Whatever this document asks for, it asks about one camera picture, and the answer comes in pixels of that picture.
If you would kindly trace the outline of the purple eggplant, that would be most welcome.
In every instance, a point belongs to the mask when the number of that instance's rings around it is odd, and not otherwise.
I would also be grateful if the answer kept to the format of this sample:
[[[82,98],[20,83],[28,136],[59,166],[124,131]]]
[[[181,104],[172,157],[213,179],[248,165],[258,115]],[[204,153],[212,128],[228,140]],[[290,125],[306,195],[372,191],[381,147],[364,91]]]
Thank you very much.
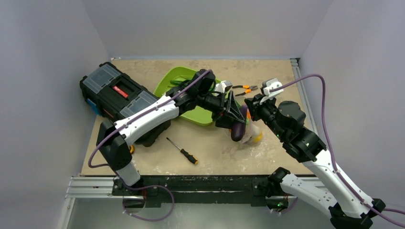
[[[245,129],[246,129],[246,118],[247,118],[248,107],[244,104],[240,107],[239,110],[242,114],[242,117],[244,118],[244,121],[243,122],[235,121],[231,128],[231,139],[234,142],[239,142],[242,140],[242,138],[245,135]]]

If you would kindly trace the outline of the clear zip top bag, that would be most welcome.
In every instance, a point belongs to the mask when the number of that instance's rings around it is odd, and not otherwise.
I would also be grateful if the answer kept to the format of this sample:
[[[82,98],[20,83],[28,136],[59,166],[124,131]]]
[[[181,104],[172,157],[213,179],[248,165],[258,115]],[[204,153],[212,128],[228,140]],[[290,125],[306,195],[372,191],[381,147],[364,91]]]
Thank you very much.
[[[251,120],[251,115],[250,112],[247,108],[247,105],[245,104],[245,97],[244,96],[238,96],[236,97],[236,101],[238,104],[241,106],[240,110],[241,113],[245,116],[246,118],[246,123],[245,123],[245,133],[240,141],[237,141],[239,145],[255,145],[258,144],[263,136],[262,130],[253,123]]]

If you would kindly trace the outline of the yellow pear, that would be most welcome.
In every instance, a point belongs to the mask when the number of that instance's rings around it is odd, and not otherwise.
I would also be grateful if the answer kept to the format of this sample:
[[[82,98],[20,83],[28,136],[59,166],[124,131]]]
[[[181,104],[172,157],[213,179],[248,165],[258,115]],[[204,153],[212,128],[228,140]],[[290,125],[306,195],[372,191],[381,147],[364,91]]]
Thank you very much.
[[[259,143],[262,140],[263,132],[260,132],[255,137],[252,138],[252,142]]]

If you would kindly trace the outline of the green bok choy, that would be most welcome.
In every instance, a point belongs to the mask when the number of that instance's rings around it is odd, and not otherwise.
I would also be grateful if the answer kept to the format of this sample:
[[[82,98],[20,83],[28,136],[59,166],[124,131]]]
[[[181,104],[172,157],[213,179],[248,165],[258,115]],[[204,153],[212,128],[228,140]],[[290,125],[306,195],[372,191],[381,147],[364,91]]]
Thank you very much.
[[[245,134],[242,139],[242,143],[249,144],[249,145],[256,144],[256,143],[252,142],[252,138],[255,137],[257,134],[259,134],[260,132],[262,132],[261,129],[258,126],[256,126],[255,124],[253,124],[252,121],[249,121],[245,128]]]

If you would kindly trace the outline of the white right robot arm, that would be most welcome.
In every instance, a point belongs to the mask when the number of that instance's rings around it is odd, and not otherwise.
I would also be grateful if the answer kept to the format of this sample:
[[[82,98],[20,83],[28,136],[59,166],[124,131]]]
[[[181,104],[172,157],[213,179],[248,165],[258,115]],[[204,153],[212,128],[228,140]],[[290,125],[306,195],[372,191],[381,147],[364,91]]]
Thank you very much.
[[[322,212],[336,229],[369,229],[372,218],[386,207],[381,199],[371,198],[356,186],[332,161],[330,151],[319,136],[304,126],[306,114],[298,103],[255,95],[245,103],[253,121],[262,120],[282,143],[285,151],[308,168],[325,190],[307,184],[285,168],[269,176],[268,188],[296,196]]]

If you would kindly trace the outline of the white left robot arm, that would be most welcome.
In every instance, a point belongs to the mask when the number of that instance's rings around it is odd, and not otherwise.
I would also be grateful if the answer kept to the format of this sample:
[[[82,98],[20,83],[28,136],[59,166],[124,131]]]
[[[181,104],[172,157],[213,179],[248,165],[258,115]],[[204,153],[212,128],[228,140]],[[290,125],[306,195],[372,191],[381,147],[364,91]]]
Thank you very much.
[[[153,104],[136,114],[115,122],[101,124],[95,152],[100,152],[107,165],[121,178],[130,195],[142,190],[141,175],[132,163],[129,146],[162,123],[200,107],[212,113],[215,126],[236,133],[235,141],[244,135],[246,117],[230,87],[215,88],[215,75],[201,69],[191,80],[171,88]]]

